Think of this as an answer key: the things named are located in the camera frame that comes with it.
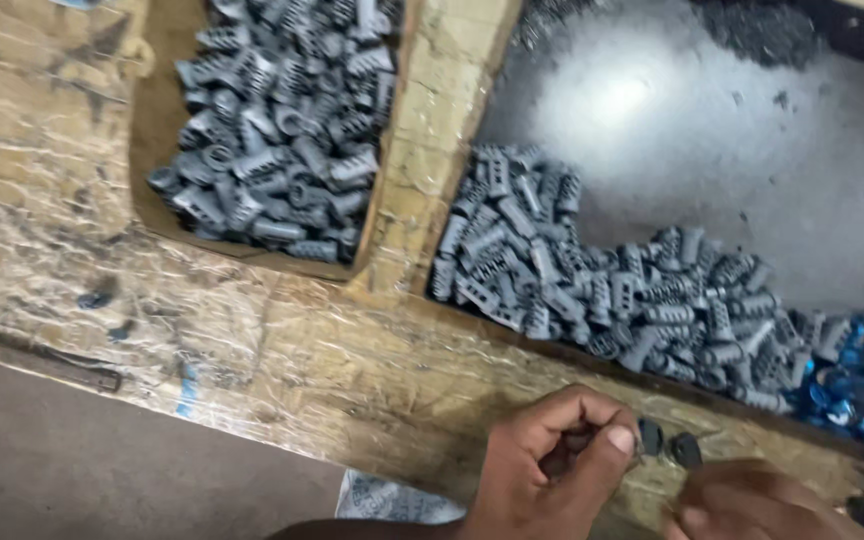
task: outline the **pile of gray plastic parts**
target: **pile of gray plastic parts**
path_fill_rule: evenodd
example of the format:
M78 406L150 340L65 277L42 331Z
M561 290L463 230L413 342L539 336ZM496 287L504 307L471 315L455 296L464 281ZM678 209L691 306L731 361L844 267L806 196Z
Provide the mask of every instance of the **pile of gray plastic parts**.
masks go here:
M149 185L202 239L350 263L401 17L401 0L214 0L202 54L175 63L193 116Z
M583 246L582 182L534 146L473 151L433 262L428 293L527 338L791 410L814 363L834 362L846 318L789 313L765 287L772 267L724 253L702 228L669 227L645 244Z

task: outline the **wooden table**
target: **wooden table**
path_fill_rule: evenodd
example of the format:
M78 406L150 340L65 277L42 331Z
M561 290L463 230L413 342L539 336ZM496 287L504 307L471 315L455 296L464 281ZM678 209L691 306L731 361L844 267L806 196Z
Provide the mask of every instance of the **wooden table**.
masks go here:
M101 362L124 376L117 399L463 502L489 423L572 382L700 436L708 459L773 460L834 502L864 487L846 455L414 309L407 290L426 271L429 220L450 159L474 134L512 2L427 0L378 247L342 287L138 224L127 149L131 87L155 61L138 38L145 0L91 11L0 0L0 336ZM112 305L79 310L76 297L100 283L117 289ZM111 343L107 330L129 319L131 337ZM648 536L683 477L646 461L603 523Z

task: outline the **concrete floor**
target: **concrete floor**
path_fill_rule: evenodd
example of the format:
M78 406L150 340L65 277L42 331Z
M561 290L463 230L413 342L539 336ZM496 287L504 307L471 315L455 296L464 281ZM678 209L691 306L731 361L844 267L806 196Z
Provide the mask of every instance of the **concrete floor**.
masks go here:
M592 245L702 226L773 264L786 306L864 310L864 63L825 50L766 69L687 0L596 5L510 48L477 141L575 166Z
M0 366L0 540L261 539L343 470Z

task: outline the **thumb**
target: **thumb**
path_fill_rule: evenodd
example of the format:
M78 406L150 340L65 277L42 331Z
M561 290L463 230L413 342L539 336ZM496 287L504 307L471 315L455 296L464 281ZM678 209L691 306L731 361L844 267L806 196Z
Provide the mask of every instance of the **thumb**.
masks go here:
M582 505L587 515L598 514L622 483L636 453L636 444L629 426L606 425L579 454L575 468L559 485L559 492L574 504Z

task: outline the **cardboard box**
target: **cardboard box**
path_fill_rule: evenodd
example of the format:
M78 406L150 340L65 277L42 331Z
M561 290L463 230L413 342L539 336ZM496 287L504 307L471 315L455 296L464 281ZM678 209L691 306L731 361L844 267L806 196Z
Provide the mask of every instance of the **cardboard box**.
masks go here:
M180 227L179 218L153 191L146 177L157 167L167 166L179 151L178 131L189 119L182 84L175 70L175 61L196 56L198 43L195 34L207 25L204 3L177 0L150 0L143 38L154 53L154 66L147 77L135 84L132 97L131 134L128 148L128 177L135 213L154 235L196 246L210 253L222 255L245 264L253 264L304 276L346 282L366 265L376 229L376 217L382 201L382 187L386 177L389 145L392 131L398 121L408 74L408 60L415 44L423 0L403 0L405 14L401 37L398 40L398 73L395 102L392 105L389 126L380 141L380 168L372 185L365 226L355 259L350 266L330 264L318 260L295 258L284 252L267 251L244 244L215 242L198 238Z

